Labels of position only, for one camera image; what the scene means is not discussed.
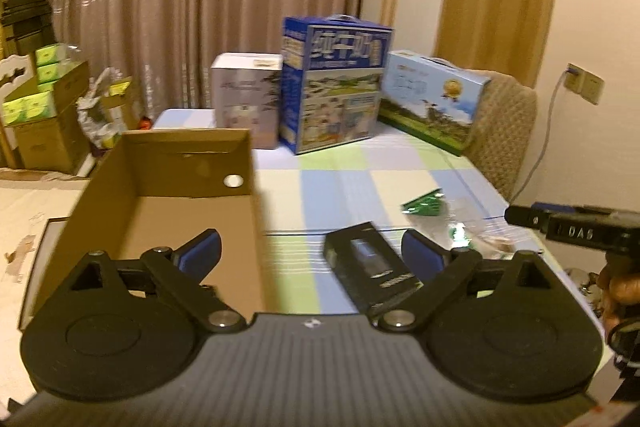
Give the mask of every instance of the black circular disc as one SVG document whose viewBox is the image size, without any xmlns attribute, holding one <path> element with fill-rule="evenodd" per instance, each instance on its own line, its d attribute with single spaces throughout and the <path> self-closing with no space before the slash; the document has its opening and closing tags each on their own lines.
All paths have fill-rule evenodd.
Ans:
<svg viewBox="0 0 640 427">
<path fill-rule="evenodd" d="M 92 293 L 43 309 L 24 332 L 20 354 L 38 388 L 74 400 L 114 400 L 181 372 L 196 342 L 186 317 L 155 298 Z"/>
<path fill-rule="evenodd" d="M 584 313 L 493 297 L 453 303 L 433 319 L 426 342 L 444 375 L 505 401 L 559 399 L 585 386 L 602 341 Z"/>
</svg>

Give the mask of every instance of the metal screw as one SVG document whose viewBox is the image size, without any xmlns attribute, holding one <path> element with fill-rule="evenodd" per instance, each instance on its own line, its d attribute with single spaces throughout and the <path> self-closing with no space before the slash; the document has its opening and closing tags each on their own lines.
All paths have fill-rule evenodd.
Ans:
<svg viewBox="0 0 640 427">
<path fill-rule="evenodd" d="M 382 315 L 382 318 L 392 328 L 405 328 L 415 322 L 415 315 L 407 310 L 392 310 Z"/>
<path fill-rule="evenodd" d="M 240 322 L 240 315 L 233 310 L 220 310 L 209 315 L 209 324 L 219 328 L 235 326 Z"/>
</svg>

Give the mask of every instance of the chair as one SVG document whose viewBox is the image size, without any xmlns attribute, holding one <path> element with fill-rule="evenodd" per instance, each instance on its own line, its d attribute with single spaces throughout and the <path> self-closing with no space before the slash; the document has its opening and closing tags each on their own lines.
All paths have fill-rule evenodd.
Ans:
<svg viewBox="0 0 640 427">
<path fill-rule="evenodd" d="M 465 156 L 509 201 L 536 121 L 537 95 L 512 76 L 475 71 L 491 78 L 478 105 Z"/>
<path fill-rule="evenodd" d="M 24 57 L 11 55 L 11 57 L 0 60 L 0 150 L 7 165 L 12 169 L 18 168 L 17 155 L 14 152 L 17 143 L 12 129 L 4 128 L 2 124 L 2 103 L 10 93 L 34 76 L 35 68 L 29 55 Z"/>
</svg>

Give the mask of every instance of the green plastic packaging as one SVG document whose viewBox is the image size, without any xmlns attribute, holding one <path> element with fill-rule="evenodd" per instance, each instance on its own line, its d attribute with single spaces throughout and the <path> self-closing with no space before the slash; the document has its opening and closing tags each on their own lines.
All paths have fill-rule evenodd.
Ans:
<svg viewBox="0 0 640 427">
<path fill-rule="evenodd" d="M 402 206 L 403 214 L 414 214 L 414 216 L 439 216 L 442 211 L 442 200 L 444 193 L 437 188 L 429 194 L 425 194 L 409 201 Z"/>
</svg>

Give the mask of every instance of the gray ribbed surface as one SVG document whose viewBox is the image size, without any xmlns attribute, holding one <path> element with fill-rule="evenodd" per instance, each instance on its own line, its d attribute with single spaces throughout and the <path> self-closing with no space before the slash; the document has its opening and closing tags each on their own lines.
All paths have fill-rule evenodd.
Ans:
<svg viewBox="0 0 640 427">
<path fill-rule="evenodd" d="M 579 395 L 512 405 L 441 377 L 411 337 L 374 330 L 361 315 L 261 315 L 238 335 L 211 337 L 176 380 L 111 404 L 42 393 L 8 426 L 560 427 L 587 411 Z"/>
</svg>

